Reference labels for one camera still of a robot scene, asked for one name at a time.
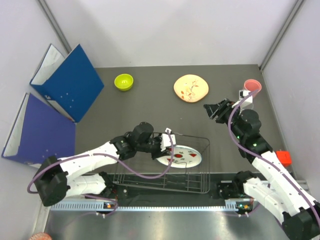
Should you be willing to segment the pink plastic cup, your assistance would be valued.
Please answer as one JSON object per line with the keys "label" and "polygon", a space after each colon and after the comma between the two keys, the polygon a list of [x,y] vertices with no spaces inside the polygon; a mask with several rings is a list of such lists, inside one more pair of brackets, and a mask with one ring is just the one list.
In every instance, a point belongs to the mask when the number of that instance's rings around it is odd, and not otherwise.
{"label": "pink plastic cup", "polygon": [[255,97],[262,90],[261,83],[255,79],[246,80],[243,87],[247,91],[254,92],[252,95],[253,97]]}

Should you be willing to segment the beige wooden plate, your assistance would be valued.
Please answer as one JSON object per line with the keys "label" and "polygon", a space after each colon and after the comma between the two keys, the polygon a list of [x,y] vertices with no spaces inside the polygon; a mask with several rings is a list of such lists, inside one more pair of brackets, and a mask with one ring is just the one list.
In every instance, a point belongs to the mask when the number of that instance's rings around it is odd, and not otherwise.
{"label": "beige wooden plate", "polygon": [[181,100],[196,103],[209,93],[209,85],[202,77],[187,74],[176,80],[173,90]]}

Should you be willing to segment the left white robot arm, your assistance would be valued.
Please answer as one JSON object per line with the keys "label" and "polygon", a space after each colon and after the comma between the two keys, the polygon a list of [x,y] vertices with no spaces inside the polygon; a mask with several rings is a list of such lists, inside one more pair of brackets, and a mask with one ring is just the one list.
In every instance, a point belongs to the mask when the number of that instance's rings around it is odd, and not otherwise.
{"label": "left white robot arm", "polygon": [[100,195],[106,199],[113,194],[114,184],[107,173],[90,174],[92,171],[117,163],[124,166],[124,161],[138,152],[148,153],[152,159],[172,156],[170,151],[175,143],[175,136],[169,128],[155,135],[151,124],[141,122],[132,131],[95,149],[69,157],[49,156],[37,170],[30,185],[35,186],[45,207],[71,196]]}

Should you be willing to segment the yellow-green bowl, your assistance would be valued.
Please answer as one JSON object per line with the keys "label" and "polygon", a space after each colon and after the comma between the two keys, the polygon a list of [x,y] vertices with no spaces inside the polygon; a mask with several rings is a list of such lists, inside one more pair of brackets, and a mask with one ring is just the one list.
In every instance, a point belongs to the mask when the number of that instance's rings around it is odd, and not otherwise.
{"label": "yellow-green bowl", "polygon": [[127,73],[120,74],[114,79],[115,87],[123,92],[130,90],[133,87],[133,84],[134,78]]}

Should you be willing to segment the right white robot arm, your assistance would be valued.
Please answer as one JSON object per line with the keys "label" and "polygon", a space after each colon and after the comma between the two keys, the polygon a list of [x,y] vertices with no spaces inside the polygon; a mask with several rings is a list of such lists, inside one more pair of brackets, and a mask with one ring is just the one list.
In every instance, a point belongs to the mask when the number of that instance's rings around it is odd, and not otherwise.
{"label": "right white robot arm", "polygon": [[268,181],[266,186],[251,171],[240,171],[232,180],[239,198],[252,197],[281,224],[291,240],[313,240],[320,236],[320,202],[307,193],[283,166],[275,151],[260,134],[261,121],[252,109],[239,110],[224,99],[205,104],[210,119],[226,124],[240,155]]}

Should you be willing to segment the clear faceted drinking glass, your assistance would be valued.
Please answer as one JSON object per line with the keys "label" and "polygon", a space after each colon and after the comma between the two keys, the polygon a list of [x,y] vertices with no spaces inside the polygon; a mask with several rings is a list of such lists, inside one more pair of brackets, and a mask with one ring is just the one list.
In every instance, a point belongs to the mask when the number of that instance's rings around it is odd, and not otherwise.
{"label": "clear faceted drinking glass", "polygon": [[251,101],[247,106],[245,106],[243,109],[244,110],[252,110],[254,108],[254,104],[253,102]]}

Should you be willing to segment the white plate with red pattern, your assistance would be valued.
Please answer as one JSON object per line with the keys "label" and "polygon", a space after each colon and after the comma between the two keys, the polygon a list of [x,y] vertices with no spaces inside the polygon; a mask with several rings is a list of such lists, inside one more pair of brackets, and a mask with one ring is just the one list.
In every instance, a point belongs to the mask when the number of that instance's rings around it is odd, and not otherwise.
{"label": "white plate with red pattern", "polygon": [[171,154],[173,151],[173,161],[170,165],[171,168],[177,169],[188,169],[198,166],[203,157],[199,151],[194,148],[185,145],[176,145],[174,148],[168,147],[167,153],[161,157],[156,158],[156,160],[168,166],[171,161]]}

